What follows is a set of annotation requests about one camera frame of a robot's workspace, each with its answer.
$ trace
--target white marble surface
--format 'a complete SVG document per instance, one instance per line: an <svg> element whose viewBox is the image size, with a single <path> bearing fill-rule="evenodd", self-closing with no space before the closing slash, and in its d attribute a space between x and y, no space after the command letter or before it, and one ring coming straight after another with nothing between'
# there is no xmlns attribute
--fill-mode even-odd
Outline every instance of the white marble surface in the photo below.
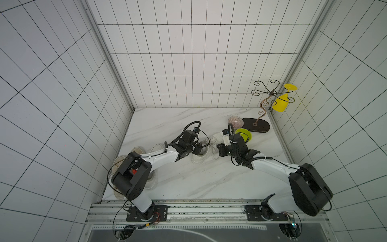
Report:
<svg viewBox="0 0 387 242"><path fill-rule="evenodd" d="M260 108L137 108L119 155L127 156L133 147L149 152L155 144L170 143L190 122L199 120L209 137L227 128L227 120L257 117ZM268 116L263 117L270 123ZM199 140L205 136L201 133ZM252 133L249 149L288 162L272 128L267 133ZM190 154L175 163L158 168L158 183L152 190L144 190L151 199L263 199L286 184L261 171L234 166L230 157L207 159L197 165ZM108 186L104 200L116 199Z"/></svg>

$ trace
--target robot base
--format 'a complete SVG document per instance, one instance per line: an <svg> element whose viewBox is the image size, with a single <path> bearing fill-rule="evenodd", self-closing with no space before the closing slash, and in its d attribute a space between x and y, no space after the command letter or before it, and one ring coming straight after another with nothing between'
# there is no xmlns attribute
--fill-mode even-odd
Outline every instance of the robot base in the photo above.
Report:
<svg viewBox="0 0 387 242"><path fill-rule="evenodd" d="M284 213L273 213L270 219L264 218L260 205L246 205L245 212L248 221L288 221L288 216Z"/></svg>
<svg viewBox="0 0 387 242"><path fill-rule="evenodd" d="M128 215L126 217L127 222L155 222L157 220L158 212L160 214L160 222L167 220L168 206L166 205L153 205L145 213L140 212L135 206L130 206Z"/></svg>
<svg viewBox="0 0 387 242"><path fill-rule="evenodd" d="M270 124L263 119L258 120L257 126L253 124L257 120L256 118L243 118L243 127L251 132L266 133L270 129Z"/></svg>

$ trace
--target black cable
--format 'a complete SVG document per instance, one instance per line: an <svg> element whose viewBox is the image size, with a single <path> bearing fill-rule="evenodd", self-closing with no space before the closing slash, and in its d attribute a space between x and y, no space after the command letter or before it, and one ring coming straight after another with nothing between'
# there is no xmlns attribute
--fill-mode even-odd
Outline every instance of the black cable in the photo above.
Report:
<svg viewBox="0 0 387 242"><path fill-rule="evenodd" d="M332 210L332 203L330 202L330 199L328 198L327 194L325 193L324 188L321 188L321 190L324 193L324 195L326 196L326 198L328 199L328 202L329 202L329 205L330 205L329 209L321 209L321 210L322 211L330 211L330 210Z"/></svg>
<svg viewBox="0 0 387 242"><path fill-rule="evenodd" d="M135 156L135 157L129 157L129 158L125 158L125 159L122 159L122 160L116 162L116 163L113 164L113 165L110 167L110 169L108 170L108 174L107 174L107 176L106 176L106 179L108 180L108 185L109 185L114 191L116 191L116 192L118 192L119 194L123 195L120 191L114 189L114 188L112 187L112 185L109 183L109 174L110 174L110 171L112 170L113 166L117 165L118 163L120 163L120 162L122 162L122 161L124 161L124 160L134 159L134 158L154 157L154 156L158 156L158 155L161 155L161 154L164 154L164 153L166 153L166 151L164 151L163 153L160 153L160 154L155 154L155 155L150 155L150 156ZM128 167L128 169L132 168L135 164L136 164L136 163L131 164L131 165Z"/></svg>
<svg viewBox="0 0 387 242"><path fill-rule="evenodd" d="M230 158L231 158L231 162L233 163L234 166L240 166L240 164L237 164L237 165L236 165L236 164L233 162L233 157L230 157Z"/></svg>
<svg viewBox="0 0 387 242"><path fill-rule="evenodd" d="M321 209L322 211L330 211L330 210L332 210L332 203L330 202L329 198L328 198L328 202L329 202L330 208L329 209Z"/></svg>
<svg viewBox="0 0 387 242"><path fill-rule="evenodd" d="M127 203L128 201L129 201L129 200L126 200L126 202L124 202L123 206L117 211L116 215L114 216L113 223L112 223L112 225L111 225L111 226L112 226L111 229L113 230L113 235L114 235L114 237L116 237L116 239L118 239L118 240L120 240L120 239L116 236L116 233L114 232L114 221L116 220L116 217L117 217L118 212L126 206L126 203Z"/></svg>
<svg viewBox="0 0 387 242"><path fill-rule="evenodd" d="M201 132L207 137L208 139L208 144L205 144L203 146L199 146L197 145L197 142L195 142L193 145L196 147L196 148L204 148L204 147L207 147L210 145L210 139L208 138L207 134L205 132L203 132L203 130L201 130Z"/></svg>
<svg viewBox="0 0 387 242"><path fill-rule="evenodd" d="M250 140L250 138L248 137L248 135L247 134L245 134L245 133L243 133L243 132L237 132L237 131L235 131L235 133L239 133L239 134L244 134L244 135L246 135L246 137L247 137L247 139L246 139L246 141L245 141L245 144L247 144L247 142Z"/></svg>
<svg viewBox="0 0 387 242"><path fill-rule="evenodd" d="M200 123L200 121L193 121L193 122L189 123L189 124L183 129L183 132L186 131L187 128L188 128L189 126L191 126L192 124L198 124L197 128L199 128L200 125L201 125L202 123Z"/></svg>
<svg viewBox="0 0 387 242"><path fill-rule="evenodd" d="M300 235L301 235L301 233L302 233L302 221L301 221L301 218L300 218L300 216L298 215L298 213L297 213L296 211L294 211L294 210L293 210L293 212L295 212L295 213L297 214L297 217L298 217L298 219L300 220L300 233L299 233L298 236L296 237L296 238L298 238L298 237L300 237Z"/></svg>
<svg viewBox="0 0 387 242"><path fill-rule="evenodd" d="M123 195L123 194L122 194L120 191L117 191L116 189L114 189L114 188L111 186L111 184L109 183L109 174L110 174L110 171L113 169L113 166L117 165L118 163L120 163L120 162L122 162L122 161L124 161L124 160L134 159L134 158L136 158L136 157L129 157L129 158L122 159L122 160L116 162L115 164L113 164L113 165L110 167L110 169L108 170L108 174L107 174L107 176L106 176L106 179L108 180L108 185L109 185L114 191L118 192L118 193L121 194L121 195Z"/></svg>
<svg viewBox="0 0 387 242"><path fill-rule="evenodd" d="M309 172L307 172L307 171L304 171L306 174L308 174L310 177L313 177L312 176L312 174L310 174ZM321 209L321 211L330 211L330 210L332 210L332 203L330 202L330 199L329 199L329 197L327 196L327 194L326 194L326 192L325 192L325 190L324 190L324 188L323 187L321 187L321 190L322 190L322 192L324 193L324 195L325 195L325 197L328 199L328 202L329 202L329 209Z"/></svg>
<svg viewBox="0 0 387 242"><path fill-rule="evenodd" d="M248 160L247 163L250 163L250 162L255 161L255 160L262 160L262 159L264 159L264 160L275 160L276 162L279 162L279 163L281 163L281 164L284 165L284 166L287 166L287 167L290 167L290 168L293 168L293 169L298 170L297 168L292 167L292 166L288 166L288 165L286 165L286 164L280 162L279 160L274 159L274 158L271 157L271 156L266 156L266 157L264 157L264 156L254 157L254 158L251 158L250 160Z"/></svg>

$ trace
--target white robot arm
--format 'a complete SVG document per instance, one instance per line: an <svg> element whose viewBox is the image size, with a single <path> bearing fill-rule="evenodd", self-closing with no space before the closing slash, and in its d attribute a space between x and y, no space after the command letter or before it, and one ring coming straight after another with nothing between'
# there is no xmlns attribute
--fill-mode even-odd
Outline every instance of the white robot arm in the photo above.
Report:
<svg viewBox="0 0 387 242"><path fill-rule="evenodd" d="M192 124L198 124L198 127L193 131L187 130ZM144 219L152 216L154 207L152 200L143 192L149 173L189 153L199 154L205 147L198 142L199 127L199 121L188 124L174 141L170 144L165 142L165 149L141 155L131 152L111 178L112 183L132 202ZM231 156L238 165L266 172L289 185L262 202L261 213L264 219L271 220L274 214L299 209L310 216L316 216L332 198L332 191L310 164L298 166L282 163L259 151L248 149L243 137L234 133L231 124L223 130L223 134L224 143L217 145L219 156Z"/></svg>

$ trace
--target glass bowl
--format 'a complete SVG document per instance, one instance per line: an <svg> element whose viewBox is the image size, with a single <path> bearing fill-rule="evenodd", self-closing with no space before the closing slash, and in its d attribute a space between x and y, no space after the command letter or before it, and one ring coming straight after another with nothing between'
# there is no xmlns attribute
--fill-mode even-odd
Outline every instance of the glass bowl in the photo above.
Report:
<svg viewBox="0 0 387 242"><path fill-rule="evenodd" d="M231 123L234 129L239 129L239 128L242 128L243 126L243 120L238 116L231 116L228 119L228 123Z"/></svg>

